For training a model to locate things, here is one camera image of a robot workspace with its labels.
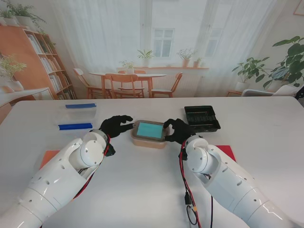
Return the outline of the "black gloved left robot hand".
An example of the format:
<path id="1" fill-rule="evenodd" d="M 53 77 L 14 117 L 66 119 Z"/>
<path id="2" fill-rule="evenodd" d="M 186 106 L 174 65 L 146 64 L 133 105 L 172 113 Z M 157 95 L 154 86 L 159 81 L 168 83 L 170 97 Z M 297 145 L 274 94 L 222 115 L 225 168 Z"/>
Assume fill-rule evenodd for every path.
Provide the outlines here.
<path id="1" fill-rule="evenodd" d="M 104 120 L 101 123 L 99 130 L 110 138 L 115 138 L 121 133 L 134 128 L 132 121 L 133 118 L 128 115 L 116 115 Z"/>

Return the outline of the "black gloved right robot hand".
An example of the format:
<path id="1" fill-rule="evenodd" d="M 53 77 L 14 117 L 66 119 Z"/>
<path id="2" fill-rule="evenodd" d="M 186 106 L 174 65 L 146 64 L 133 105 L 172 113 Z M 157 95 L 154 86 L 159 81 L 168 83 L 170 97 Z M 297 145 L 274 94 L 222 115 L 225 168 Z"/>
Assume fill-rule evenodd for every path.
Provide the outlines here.
<path id="1" fill-rule="evenodd" d="M 179 118 L 176 120 L 168 119 L 164 122 L 163 128 L 168 128 L 170 125 L 172 126 L 174 132 L 171 135 L 165 136 L 165 141 L 183 144 L 188 138 L 196 134 L 190 125 L 186 124 Z"/>

